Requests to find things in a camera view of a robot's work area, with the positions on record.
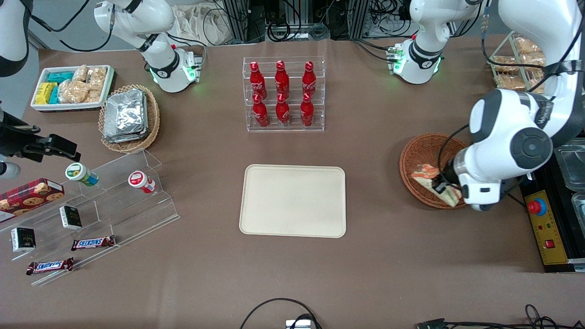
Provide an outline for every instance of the foil-wrapped food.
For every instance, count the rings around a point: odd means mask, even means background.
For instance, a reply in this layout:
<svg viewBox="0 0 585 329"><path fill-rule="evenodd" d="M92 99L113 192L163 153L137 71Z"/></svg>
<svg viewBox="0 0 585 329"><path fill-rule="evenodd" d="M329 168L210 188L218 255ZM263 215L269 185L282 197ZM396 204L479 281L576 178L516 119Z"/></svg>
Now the foil-wrapped food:
<svg viewBox="0 0 585 329"><path fill-rule="evenodd" d="M145 138L149 133L146 104L146 94L135 88L108 97L104 139L109 143L122 143Z"/></svg>

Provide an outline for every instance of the coca-cola bottle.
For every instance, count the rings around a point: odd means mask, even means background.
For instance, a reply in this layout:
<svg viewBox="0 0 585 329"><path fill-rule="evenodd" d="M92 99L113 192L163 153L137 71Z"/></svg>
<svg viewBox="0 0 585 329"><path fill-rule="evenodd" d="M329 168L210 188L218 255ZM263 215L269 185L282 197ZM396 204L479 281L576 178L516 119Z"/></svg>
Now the coca-cola bottle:
<svg viewBox="0 0 585 329"><path fill-rule="evenodd" d="M291 124L290 113L288 110L288 104L284 95L278 94L276 96L276 117L278 118L278 125L281 128L286 128Z"/></svg>
<svg viewBox="0 0 585 329"><path fill-rule="evenodd" d="M254 94L258 94L261 97L261 100L265 100L268 96L268 92L266 91L266 84L264 83L264 76L260 72L258 68L258 63L253 61L250 63L250 69L252 73L250 74L250 84L252 85L252 90Z"/></svg>
<svg viewBox="0 0 585 329"><path fill-rule="evenodd" d="M308 92L302 95L301 122L303 127L310 127L313 124L313 113L315 108L311 102L311 95Z"/></svg>
<svg viewBox="0 0 585 329"><path fill-rule="evenodd" d="M282 94L284 99L288 99L290 93L290 83L288 82L288 73L284 69L284 62L279 60L276 62L276 75L274 76L276 82L276 93Z"/></svg>
<svg viewBox="0 0 585 329"><path fill-rule="evenodd" d="M254 111L254 117L258 122L258 125L261 128L265 128L270 124L270 120L268 119L268 111L266 111L266 105L262 103L260 99L260 95L254 94L252 96L252 101L254 101L254 105L252 105L252 111Z"/></svg>
<svg viewBox="0 0 585 329"><path fill-rule="evenodd" d="M315 84L317 77L313 72L313 62L308 61L305 63L305 74L302 75L302 93L308 93L310 96L315 94Z"/></svg>

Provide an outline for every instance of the brown table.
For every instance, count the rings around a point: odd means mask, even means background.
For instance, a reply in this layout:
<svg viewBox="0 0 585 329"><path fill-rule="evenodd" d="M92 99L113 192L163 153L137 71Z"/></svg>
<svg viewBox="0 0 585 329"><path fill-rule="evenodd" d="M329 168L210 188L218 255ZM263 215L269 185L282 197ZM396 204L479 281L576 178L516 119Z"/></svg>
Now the brown table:
<svg viewBox="0 0 585 329"><path fill-rule="evenodd" d="M503 36L490 39L493 49ZM393 44L395 40L385 40ZM325 54L324 133L247 133L242 57ZM528 217L504 200L493 210L438 211L413 198L398 173L402 147L425 132L451 133L494 87L477 37L451 40L424 85L388 75L350 42L261 43L209 49L201 83L166 94L139 52L41 51L40 66L110 64L116 86L142 84L161 108L149 151L180 220L86 268L31 287L26 265L0 242L0 323L9 328L238 328L256 304L290 297L325 328L410 328L446 317L517 323L524 304L560 323L583 318L585 275L543 274ZM25 120L76 141L97 167L120 154L99 141L97 112ZM21 159L1 190L43 176L64 180L68 161ZM339 166L347 177L347 233L340 239L244 235L238 229L244 169L252 163ZM249 328L282 328L303 311L275 303Z"/></svg>

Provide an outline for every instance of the cookie box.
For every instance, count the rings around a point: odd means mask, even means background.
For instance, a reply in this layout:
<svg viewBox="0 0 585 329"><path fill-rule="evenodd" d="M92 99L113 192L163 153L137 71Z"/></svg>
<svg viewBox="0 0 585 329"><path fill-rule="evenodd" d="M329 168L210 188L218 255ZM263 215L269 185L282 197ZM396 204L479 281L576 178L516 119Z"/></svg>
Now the cookie box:
<svg viewBox="0 0 585 329"><path fill-rule="evenodd" d="M20 216L41 205L58 200L65 195L65 189L46 178L39 178L28 184L0 194L0 222Z"/></svg>
<svg viewBox="0 0 585 329"><path fill-rule="evenodd" d="M44 68L41 73L39 80L37 81L37 85L35 91L33 92L33 97L30 100L30 107L34 108L39 112L44 113L51 113L51 112L74 112L74 111L92 111L92 110L99 110L102 107L102 104L105 103L106 98L111 91L112 80L114 79L114 69L110 65L90 65L88 66L97 66L97 67L105 67L106 68L106 79L104 82L104 86L102 87L102 92L99 97L99 101L92 102L92 103L79 103L79 104L35 104L35 96L37 92L39 92L40 84L43 82L47 82L47 78L49 73L57 73L57 72L75 72L78 66L64 66L64 67L48 67Z"/></svg>

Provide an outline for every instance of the wicker basket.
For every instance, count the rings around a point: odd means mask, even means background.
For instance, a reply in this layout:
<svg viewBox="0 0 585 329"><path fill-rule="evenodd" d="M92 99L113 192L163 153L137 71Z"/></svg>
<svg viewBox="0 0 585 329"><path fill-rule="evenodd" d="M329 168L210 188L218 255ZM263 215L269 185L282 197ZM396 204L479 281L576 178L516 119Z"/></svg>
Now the wicker basket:
<svg viewBox="0 0 585 329"><path fill-rule="evenodd" d="M413 138L402 150L400 154L400 176L408 190L423 203L438 209L457 209L465 206L463 200L460 200L455 207L447 205L429 190L425 189L416 180L411 177L417 165L425 163L433 167L437 165L439 149L445 143L449 136L444 133L426 133ZM441 168L447 165L449 159L454 157L457 152L465 148L465 144L452 138L441 154Z"/></svg>
<svg viewBox="0 0 585 329"><path fill-rule="evenodd" d="M102 138L102 144L104 144L108 149L112 151L122 152L122 153L131 153L138 149L145 149L148 148L156 139L156 135L159 133L160 127L160 112L159 112L159 105L157 104L156 100L154 99L154 95L148 88L142 85L125 85L120 89L116 89L113 94L120 94L122 92L127 92L133 88L140 89L144 91L146 94L146 110L148 113L148 127L149 127L149 134L144 139L139 140L130 140L129 142L123 143L109 143L107 140ZM104 134L104 115L105 115L105 104L102 105L102 108L99 110L99 122L98 128L99 132Z"/></svg>

